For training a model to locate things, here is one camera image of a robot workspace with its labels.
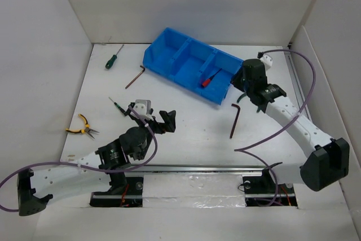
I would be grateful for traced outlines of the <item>brown hex key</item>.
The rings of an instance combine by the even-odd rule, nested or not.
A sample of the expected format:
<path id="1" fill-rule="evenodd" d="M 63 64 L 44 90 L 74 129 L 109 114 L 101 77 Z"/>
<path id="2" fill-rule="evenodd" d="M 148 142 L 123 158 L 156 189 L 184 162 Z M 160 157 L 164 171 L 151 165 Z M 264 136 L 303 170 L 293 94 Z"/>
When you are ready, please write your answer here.
<path id="1" fill-rule="evenodd" d="M 232 103 L 232 104 L 231 104 L 231 107 L 236 108 L 237 112 L 236 112 L 236 115 L 235 115 L 234 122 L 233 122 L 233 124 L 232 124 L 231 132 L 230 132 L 230 139 L 232 139 L 233 136 L 234 136 L 234 132 L 235 132 L 235 129 L 236 129 L 237 121 L 238 121 L 238 119 L 239 119 L 239 115 L 240 115 L 240 112 L 241 112 L 241 108 L 240 108 L 240 106 L 239 106 L 238 104 Z"/>
<path id="2" fill-rule="evenodd" d="M 142 65 L 140 65 L 140 68 L 142 69 L 126 86 L 125 89 L 128 89 L 146 70 L 146 68 Z"/>

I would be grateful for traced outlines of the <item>red-handled screwdriver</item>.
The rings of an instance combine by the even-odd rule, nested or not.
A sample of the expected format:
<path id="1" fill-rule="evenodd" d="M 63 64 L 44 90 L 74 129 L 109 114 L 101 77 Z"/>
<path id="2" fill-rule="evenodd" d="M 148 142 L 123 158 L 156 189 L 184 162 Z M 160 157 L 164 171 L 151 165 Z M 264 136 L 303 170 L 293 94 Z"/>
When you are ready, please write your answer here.
<path id="1" fill-rule="evenodd" d="M 209 78 L 207 78 L 206 80 L 204 80 L 202 83 L 201 83 L 201 87 L 202 88 L 206 88 L 210 83 L 211 81 L 214 79 L 214 77 L 221 71 L 221 69 L 219 69 L 215 74 L 211 75 Z"/>

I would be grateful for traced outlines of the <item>green-handled cutting pliers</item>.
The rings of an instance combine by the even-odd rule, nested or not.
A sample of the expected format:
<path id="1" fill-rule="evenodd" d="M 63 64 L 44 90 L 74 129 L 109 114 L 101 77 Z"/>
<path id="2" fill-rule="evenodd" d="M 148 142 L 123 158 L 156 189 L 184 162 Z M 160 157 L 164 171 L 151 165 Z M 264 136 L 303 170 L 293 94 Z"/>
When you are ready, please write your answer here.
<path id="1" fill-rule="evenodd" d="M 247 94 L 246 94 L 246 93 L 242 93 L 242 94 L 238 97 L 236 103 L 239 104 L 240 101 L 241 101 L 242 99 L 246 98 L 246 97 L 247 97 Z"/>

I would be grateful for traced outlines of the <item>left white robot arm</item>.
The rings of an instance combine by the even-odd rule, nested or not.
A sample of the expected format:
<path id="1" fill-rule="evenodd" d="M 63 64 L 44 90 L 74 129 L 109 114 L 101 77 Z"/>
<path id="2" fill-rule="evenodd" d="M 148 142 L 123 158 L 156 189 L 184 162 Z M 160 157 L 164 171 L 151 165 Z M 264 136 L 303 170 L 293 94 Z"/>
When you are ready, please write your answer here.
<path id="1" fill-rule="evenodd" d="M 54 163 L 40 170 L 31 166 L 18 173 L 19 216 L 31 216 L 45 210 L 48 204 L 100 188 L 108 194 L 126 191 L 125 174 L 137 169 L 131 161 L 139 160 L 140 167 L 146 165 L 155 157 L 146 157 L 150 145 L 157 144 L 155 135 L 175 132 L 176 111 L 160 111 L 162 122 L 151 113 L 140 103 L 131 103 L 123 114 L 137 125 L 113 142 L 72 163 Z"/>

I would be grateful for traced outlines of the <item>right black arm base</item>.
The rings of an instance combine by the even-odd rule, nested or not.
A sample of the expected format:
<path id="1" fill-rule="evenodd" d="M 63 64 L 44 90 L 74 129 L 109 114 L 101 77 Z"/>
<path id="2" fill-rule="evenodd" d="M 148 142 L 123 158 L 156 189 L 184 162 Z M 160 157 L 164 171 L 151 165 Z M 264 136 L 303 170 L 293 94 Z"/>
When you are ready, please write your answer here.
<path id="1" fill-rule="evenodd" d="M 246 176 L 237 189 L 244 193 L 247 207 L 297 207 L 296 193 L 292 184 L 278 182 L 278 188 L 269 169 L 260 176 Z"/>

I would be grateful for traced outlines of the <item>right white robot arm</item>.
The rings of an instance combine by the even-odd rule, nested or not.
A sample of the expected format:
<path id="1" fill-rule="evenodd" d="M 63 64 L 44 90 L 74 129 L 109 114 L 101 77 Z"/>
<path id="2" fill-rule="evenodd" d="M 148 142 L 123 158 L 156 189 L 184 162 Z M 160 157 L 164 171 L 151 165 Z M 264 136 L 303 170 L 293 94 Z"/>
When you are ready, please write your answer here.
<path id="1" fill-rule="evenodd" d="M 350 146 L 343 138 L 334 139 L 299 113 L 276 84 L 269 84 L 265 65 L 259 59 L 243 61 L 231 83 L 243 91 L 257 108 L 284 127 L 303 151 L 302 165 L 278 166 L 261 177 L 261 187 L 273 192 L 281 183 L 301 183 L 313 191 L 346 177 Z"/>

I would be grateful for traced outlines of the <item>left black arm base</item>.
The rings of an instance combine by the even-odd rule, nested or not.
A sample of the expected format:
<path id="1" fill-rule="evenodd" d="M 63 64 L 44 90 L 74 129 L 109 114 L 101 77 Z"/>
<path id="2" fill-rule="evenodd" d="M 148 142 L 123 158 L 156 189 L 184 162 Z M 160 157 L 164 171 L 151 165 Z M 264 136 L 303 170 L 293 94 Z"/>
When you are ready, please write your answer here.
<path id="1" fill-rule="evenodd" d="M 95 208 L 140 208 L 143 206 L 143 177 L 127 177 L 120 192 L 93 192 L 90 206 Z"/>

